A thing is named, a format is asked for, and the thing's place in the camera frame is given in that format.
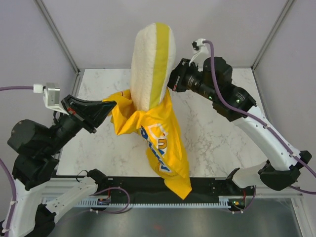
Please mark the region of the white pillow yellow piping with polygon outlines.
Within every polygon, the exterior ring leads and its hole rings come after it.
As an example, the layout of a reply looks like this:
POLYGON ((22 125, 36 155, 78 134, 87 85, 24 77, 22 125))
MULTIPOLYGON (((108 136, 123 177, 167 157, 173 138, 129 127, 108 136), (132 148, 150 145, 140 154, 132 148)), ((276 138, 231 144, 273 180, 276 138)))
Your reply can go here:
POLYGON ((176 56, 172 29, 156 22, 136 36, 131 62, 130 93, 134 106, 149 111, 164 99, 176 56))

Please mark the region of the yellow pillowcase with logo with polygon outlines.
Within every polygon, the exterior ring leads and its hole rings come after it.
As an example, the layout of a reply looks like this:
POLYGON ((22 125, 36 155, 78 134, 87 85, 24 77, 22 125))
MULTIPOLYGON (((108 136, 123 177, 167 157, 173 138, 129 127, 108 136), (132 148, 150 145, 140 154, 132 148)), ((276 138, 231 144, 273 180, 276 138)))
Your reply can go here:
POLYGON ((169 92, 149 111, 135 109, 130 90, 114 93, 104 101, 116 102, 110 112, 115 134, 137 133, 142 137, 147 143, 146 156, 152 170, 171 191, 185 199, 192 191, 190 168, 169 92))

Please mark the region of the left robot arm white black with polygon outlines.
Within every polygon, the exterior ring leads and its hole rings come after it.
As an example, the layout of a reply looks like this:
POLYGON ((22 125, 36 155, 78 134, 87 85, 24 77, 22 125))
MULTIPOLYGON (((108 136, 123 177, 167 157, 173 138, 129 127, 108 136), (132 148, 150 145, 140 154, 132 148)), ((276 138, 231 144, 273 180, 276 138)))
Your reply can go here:
POLYGON ((107 176, 93 169, 56 200, 41 202, 42 192, 59 162, 55 155, 82 129, 95 133, 116 103, 68 95, 60 106, 61 110, 54 112, 51 127, 25 119, 11 131, 7 143, 18 156, 9 174, 12 199, 1 223, 3 237, 46 237, 80 200, 93 194, 102 195, 108 189, 107 176))

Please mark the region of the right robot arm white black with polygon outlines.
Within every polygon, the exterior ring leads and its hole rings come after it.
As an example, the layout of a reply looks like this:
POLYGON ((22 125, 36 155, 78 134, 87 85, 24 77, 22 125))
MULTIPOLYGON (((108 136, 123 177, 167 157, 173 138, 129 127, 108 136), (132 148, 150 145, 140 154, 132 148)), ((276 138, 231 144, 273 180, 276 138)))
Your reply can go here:
POLYGON ((213 109, 247 134, 267 157, 257 166, 234 169, 225 183, 228 193, 237 195, 243 188, 255 185, 275 191, 293 187, 312 155, 291 146, 274 129, 255 99, 232 83, 232 72, 221 57, 215 57, 214 66, 207 58, 202 71, 189 59, 182 59, 172 70, 168 87, 176 92, 191 90, 210 100, 213 109))

